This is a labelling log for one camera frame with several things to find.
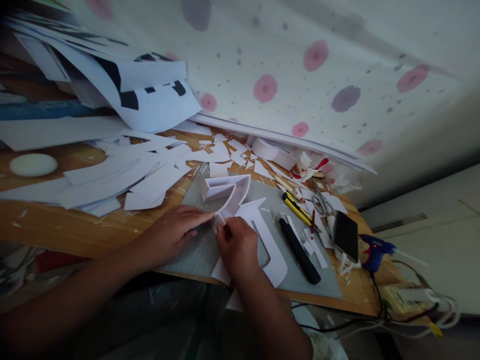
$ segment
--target black phone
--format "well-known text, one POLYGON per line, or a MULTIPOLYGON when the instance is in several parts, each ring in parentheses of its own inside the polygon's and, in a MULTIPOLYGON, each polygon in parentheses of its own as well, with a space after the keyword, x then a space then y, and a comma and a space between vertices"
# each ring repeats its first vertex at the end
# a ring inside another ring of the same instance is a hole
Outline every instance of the black phone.
POLYGON ((359 262, 358 233, 358 224, 343 212, 338 211, 333 227, 333 244, 354 263, 359 262))

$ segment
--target white foam ball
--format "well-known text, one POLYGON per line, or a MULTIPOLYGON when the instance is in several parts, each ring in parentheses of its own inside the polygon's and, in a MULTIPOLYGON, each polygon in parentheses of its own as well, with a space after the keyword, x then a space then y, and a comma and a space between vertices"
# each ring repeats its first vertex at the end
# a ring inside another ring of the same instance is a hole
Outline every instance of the white foam ball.
POLYGON ((12 173, 23 177, 37 177, 50 174, 57 168, 57 160, 45 154, 21 155, 10 161, 12 173))

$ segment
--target finger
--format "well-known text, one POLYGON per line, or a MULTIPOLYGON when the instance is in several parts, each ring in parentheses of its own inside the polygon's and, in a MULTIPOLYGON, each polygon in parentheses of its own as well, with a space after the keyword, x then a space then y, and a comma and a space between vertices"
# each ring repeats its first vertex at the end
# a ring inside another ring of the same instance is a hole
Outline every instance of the finger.
POLYGON ((189 216, 182 218, 182 225, 186 231, 197 227, 200 224, 206 223, 207 221, 213 219, 215 211, 212 212, 203 212, 203 213, 191 213, 189 216))
POLYGON ((180 255, 185 248, 189 245, 190 241, 194 236, 196 236, 198 232, 196 230, 190 230, 186 232, 180 240, 177 241, 175 244, 175 250, 177 251, 177 255, 180 255))
POLYGON ((230 228, 232 238, 235 238, 244 232, 244 226, 240 219, 241 217, 229 217, 225 220, 226 224, 230 228))
POLYGON ((216 225, 216 244, 218 249, 222 251, 222 249, 227 245, 227 239, 225 234, 225 229, 221 224, 216 225))
POLYGON ((182 214, 182 213, 203 214, 204 213, 202 210, 200 210, 197 207, 193 207, 193 206, 185 205, 185 204, 179 205, 175 210, 176 210, 175 212, 177 214, 182 214))
POLYGON ((239 217, 239 219, 240 219, 241 225, 243 226, 243 230, 254 231, 254 229, 250 226, 250 224, 243 217, 239 217))

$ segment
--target hand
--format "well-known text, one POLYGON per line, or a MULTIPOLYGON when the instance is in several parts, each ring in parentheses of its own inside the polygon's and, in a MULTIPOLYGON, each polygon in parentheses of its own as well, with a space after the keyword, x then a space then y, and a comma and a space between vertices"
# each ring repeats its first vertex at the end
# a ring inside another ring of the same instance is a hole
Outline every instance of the hand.
POLYGON ((173 261, 197 235, 197 231, 192 229, 211 220, 214 214, 188 205, 170 208, 128 245, 136 270, 143 273, 173 261))
POLYGON ((257 233, 241 217, 229 217, 225 221, 231 236, 224 226, 216 225, 216 243, 223 264, 235 283, 253 280, 262 271, 257 255, 257 233))

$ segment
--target person's right hand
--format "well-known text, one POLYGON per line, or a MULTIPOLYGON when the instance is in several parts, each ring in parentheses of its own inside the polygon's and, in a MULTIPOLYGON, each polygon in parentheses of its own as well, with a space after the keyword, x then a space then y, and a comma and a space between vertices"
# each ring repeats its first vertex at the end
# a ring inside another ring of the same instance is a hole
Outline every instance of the person's right hand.
POLYGON ((231 236, 222 225, 216 225, 216 243, 223 264, 235 283, 253 280, 262 271, 257 256, 257 233, 241 217, 225 221, 231 236))

